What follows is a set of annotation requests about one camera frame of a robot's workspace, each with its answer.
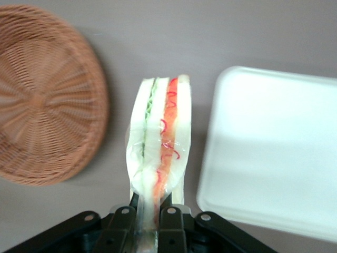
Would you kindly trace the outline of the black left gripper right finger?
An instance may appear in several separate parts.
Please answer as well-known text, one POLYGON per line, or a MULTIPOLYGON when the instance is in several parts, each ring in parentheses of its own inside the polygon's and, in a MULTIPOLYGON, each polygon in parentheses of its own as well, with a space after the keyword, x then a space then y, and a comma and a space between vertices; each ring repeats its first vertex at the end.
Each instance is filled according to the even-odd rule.
POLYGON ((188 206, 161 205, 158 252, 275 252, 214 212, 192 216, 188 206))

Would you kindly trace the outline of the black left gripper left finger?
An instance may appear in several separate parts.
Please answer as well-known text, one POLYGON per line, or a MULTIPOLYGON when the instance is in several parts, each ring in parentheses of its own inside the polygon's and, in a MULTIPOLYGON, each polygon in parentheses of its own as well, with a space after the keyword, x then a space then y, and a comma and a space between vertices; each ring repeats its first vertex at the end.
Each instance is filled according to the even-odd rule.
POLYGON ((101 218, 94 211, 81 212, 6 252, 130 252, 138 195, 101 218))

